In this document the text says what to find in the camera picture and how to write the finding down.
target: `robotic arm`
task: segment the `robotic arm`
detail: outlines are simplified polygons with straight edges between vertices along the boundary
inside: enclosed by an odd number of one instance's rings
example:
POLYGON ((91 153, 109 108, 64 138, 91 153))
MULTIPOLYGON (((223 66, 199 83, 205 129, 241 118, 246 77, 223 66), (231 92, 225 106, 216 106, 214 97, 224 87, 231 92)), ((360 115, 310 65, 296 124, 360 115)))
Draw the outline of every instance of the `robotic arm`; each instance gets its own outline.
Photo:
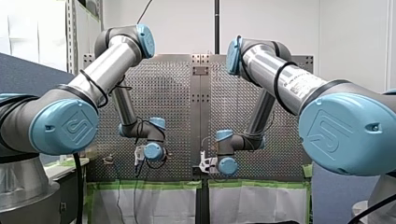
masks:
POLYGON ((262 129, 274 99, 299 116, 304 149, 323 168, 362 176, 396 169, 396 104, 390 93, 378 94, 347 80, 316 77, 290 62, 287 48, 276 42, 236 38, 228 49, 227 70, 263 91, 243 136, 231 130, 217 132, 221 173, 236 172, 235 150, 262 146, 262 129))
POLYGON ((0 94, 0 222, 60 223, 59 185, 49 182, 38 155, 66 155, 87 147, 96 136, 98 108, 107 104, 110 93, 120 115, 120 134, 147 138, 147 160, 166 159, 164 119, 139 122, 129 92, 121 88, 125 72, 151 58, 154 49, 145 25, 109 29, 96 40, 96 60, 70 83, 40 98, 0 94))
POLYGON ((98 107, 112 91, 120 115, 120 134, 148 138, 148 160, 161 160, 164 120, 152 118, 137 125, 137 118, 125 85, 125 72, 154 54, 154 41, 147 26, 113 28, 104 31, 95 43, 96 60, 67 85, 48 91, 39 99, 17 106, 26 96, 1 94, 2 112, 0 156, 21 153, 65 155, 79 152, 91 143, 98 125, 98 107))

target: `white object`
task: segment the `white object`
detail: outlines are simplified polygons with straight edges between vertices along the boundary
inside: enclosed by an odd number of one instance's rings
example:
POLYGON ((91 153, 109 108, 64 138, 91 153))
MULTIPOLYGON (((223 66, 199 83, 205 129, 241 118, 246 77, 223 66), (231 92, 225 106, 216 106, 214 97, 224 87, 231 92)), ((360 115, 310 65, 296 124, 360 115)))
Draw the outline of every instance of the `white object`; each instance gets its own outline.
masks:
POLYGON ((218 163, 217 157, 206 158, 205 152, 201 150, 201 162, 199 163, 199 168, 202 173, 217 174, 219 170, 216 168, 216 163, 218 163))
MULTIPOLYGON (((362 211, 366 210, 368 208, 368 201, 362 201, 362 202, 358 202, 353 204, 352 206, 352 216, 355 217, 358 214, 360 214, 362 211)), ((361 218, 361 223, 362 224, 367 224, 368 220, 367 220, 367 216, 361 218)))
POLYGON ((138 146, 134 150, 134 166, 137 166, 140 161, 145 159, 145 154, 143 150, 145 149, 146 145, 138 146))
POLYGON ((211 223, 307 223, 307 189, 211 188, 211 223))
POLYGON ((195 199, 196 189, 98 190, 93 194, 91 222, 121 223, 122 214, 124 223, 135 223, 136 215, 144 224, 195 224, 195 199))

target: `black ring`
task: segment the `black ring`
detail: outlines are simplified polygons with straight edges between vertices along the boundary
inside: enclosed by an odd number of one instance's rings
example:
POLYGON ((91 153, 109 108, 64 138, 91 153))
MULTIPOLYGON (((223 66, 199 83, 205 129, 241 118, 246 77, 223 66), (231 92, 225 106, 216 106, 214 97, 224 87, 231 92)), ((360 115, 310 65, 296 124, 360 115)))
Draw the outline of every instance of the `black ring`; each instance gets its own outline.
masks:
POLYGON ((234 156, 235 153, 227 153, 227 154, 216 154, 218 156, 234 156))
POLYGON ((108 97, 107 97, 107 94, 105 93, 105 91, 104 91, 95 81, 93 81, 93 80, 90 78, 90 76, 88 76, 88 75, 85 73, 84 70, 80 69, 79 72, 80 72, 85 78, 87 78, 87 80, 88 80, 89 82, 91 82, 91 84, 92 84, 93 86, 95 86, 96 89, 98 89, 99 92, 101 92, 102 95, 105 97, 105 102, 104 102, 102 105, 99 105, 98 108, 101 108, 101 107, 104 107, 105 105, 107 105, 107 104, 108 104, 108 97))
POLYGON ((240 35, 236 38, 236 44, 238 45, 238 48, 239 48, 239 60, 241 61, 242 69, 244 70, 244 73, 246 74, 247 81, 253 83, 253 84, 254 84, 255 86, 257 86, 257 87, 260 87, 260 85, 259 85, 256 81, 254 81, 253 78, 251 78, 250 74, 248 73, 248 70, 246 69, 246 64, 245 64, 244 59, 243 59, 243 55, 245 55, 245 53, 246 53, 248 50, 250 50, 250 49, 252 49, 253 47, 256 47, 256 46, 258 46, 258 45, 260 45, 260 44, 255 44, 255 45, 249 46, 246 50, 244 50, 244 52, 242 52, 242 46, 241 46, 241 44, 239 43, 239 42, 240 42, 239 40, 240 40, 241 38, 242 38, 242 36, 240 36, 240 35))
POLYGON ((328 89, 330 89, 330 88, 332 88, 332 87, 334 87, 336 85, 345 84, 345 83, 350 83, 350 81, 343 80, 343 79, 338 79, 338 80, 334 80, 334 81, 328 82, 326 85, 323 85, 323 86, 317 88, 305 100, 305 102, 303 103, 303 105, 300 108, 299 115, 301 115, 301 113, 303 112, 304 108, 306 108, 309 105, 309 103, 311 103, 313 100, 317 99, 323 92, 327 91, 328 89))
POLYGON ((36 158, 39 155, 40 155, 39 153, 23 153, 17 156, 0 157, 0 164, 11 163, 15 161, 27 161, 36 158))
POLYGON ((275 42, 275 41, 271 41, 271 43, 273 43, 274 47, 275 47, 275 54, 277 57, 280 57, 280 49, 279 49, 279 45, 275 42))
POLYGON ((280 74, 282 73, 283 69, 285 69, 287 66, 289 65, 294 65, 294 66, 298 66, 297 63, 294 62, 286 62, 284 63, 279 69, 277 69, 276 74, 275 74, 275 78, 274 78, 274 95, 275 98, 277 100, 277 102, 282 106, 282 108, 284 110, 286 110, 288 113, 295 115, 293 112, 291 112, 291 110, 283 103, 282 99, 280 98, 279 95, 279 90, 278 90, 278 81, 279 81, 279 77, 280 74))
POLYGON ((110 42, 110 32, 113 28, 110 28, 106 31, 106 37, 105 37, 105 45, 106 49, 108 49, 108 42, 110 42))
POLYGON ((59 86, 56 86, 56 87, 54 88, 54 90, 68 91, 68 92, 70 92, 70 93, 76 95, 76 96, 77 96, 78 98, 80 98, 81 100, 83 100, 83 101, 87 102, 88 104, 90 104, 90 105, 93 107, 93 109, 95 109, 96 114, 99 113, 99 112, 98 112, 98 109, 96 108, 96 105, 93 103, 93 101, 90 99, 90 97, 88 97, 86 94, 82 93, 81 91, 78 91, 78 90, 76 90, 76 89, 74 89, 74 88, 72 88, 72 87, 69 87, 69 86, 67 86, 67 85, 59 85, 59 86))

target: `white wall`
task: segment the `white wall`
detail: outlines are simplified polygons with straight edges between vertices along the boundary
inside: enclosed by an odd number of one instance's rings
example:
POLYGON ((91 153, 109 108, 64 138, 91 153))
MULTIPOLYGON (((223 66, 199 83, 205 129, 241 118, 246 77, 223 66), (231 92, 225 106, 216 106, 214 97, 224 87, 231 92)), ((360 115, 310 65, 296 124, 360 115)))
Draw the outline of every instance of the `white wall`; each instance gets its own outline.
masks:
POLYGON ((384 91, 388 17, 389 0, 321 0, 320 76, 384 91))
MULTIPOLYGON (((277 40, 293 54, 318 57, 318 0, 223 0, 220 53, 237 35, 277 40)), ((137 22, 147 1, 104 0, 105 29, 137 22)), ((214 51, 214 1, 153 1, 142 23, 156 40, 157 53, 214 51)))
MULTIPOLYGON (((292 54, 314 55, 318 61, 319 0, 220 2, 221 53, 226 53, 230 41, 241 35, 279 41, 292 54)), ((317 73, 318 64, 314 67, 317 73)))
MULTIPOLYGON (((105 29, 136 24, 148 1, 104 0, 105 29)), ((213 47, 212 0, 154 0, 141 23, 150 27, 156 53, 207 53, 213 47)))

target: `metal post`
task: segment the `metal post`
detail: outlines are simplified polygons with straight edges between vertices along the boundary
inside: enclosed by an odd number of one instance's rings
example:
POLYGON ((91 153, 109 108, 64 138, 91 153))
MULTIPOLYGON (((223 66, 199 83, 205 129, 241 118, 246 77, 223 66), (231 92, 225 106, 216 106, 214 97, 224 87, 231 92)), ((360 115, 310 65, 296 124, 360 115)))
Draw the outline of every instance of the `metal post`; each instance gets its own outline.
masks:
POLYGON ((220 52, 220 0, 215 0, 215 54, 220 52))

